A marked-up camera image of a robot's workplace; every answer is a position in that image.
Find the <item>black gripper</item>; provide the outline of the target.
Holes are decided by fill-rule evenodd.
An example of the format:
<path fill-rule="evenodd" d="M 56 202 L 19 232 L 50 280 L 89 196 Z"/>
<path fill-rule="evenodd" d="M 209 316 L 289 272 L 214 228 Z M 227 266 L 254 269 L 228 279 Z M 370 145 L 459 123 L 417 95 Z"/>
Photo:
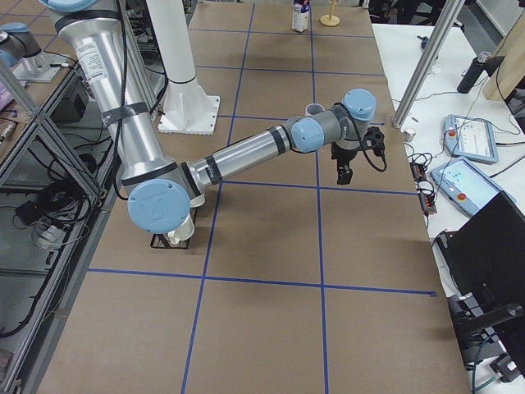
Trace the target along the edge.
<path fill-rule="evenodd" d="M 348 185 L 352 181 L 354 171 L 351 167 L 351 162 L 357 154 L 357 149 L 344 149 L 336 143 L 331 144 L 331 159 L 336 160 L 336 183 L 338 185 Z"/>

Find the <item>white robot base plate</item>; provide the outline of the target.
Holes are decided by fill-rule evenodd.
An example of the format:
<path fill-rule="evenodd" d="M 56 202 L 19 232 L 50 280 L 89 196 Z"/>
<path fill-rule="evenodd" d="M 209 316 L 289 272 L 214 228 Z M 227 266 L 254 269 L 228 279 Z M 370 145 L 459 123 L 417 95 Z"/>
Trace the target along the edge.
<path fill-rule="evenodd" d="M 221 99 L 198 82 L 183 2 L 152 0 L 147 7 L 167 76 L 159 130 L 211 135 Z"/>

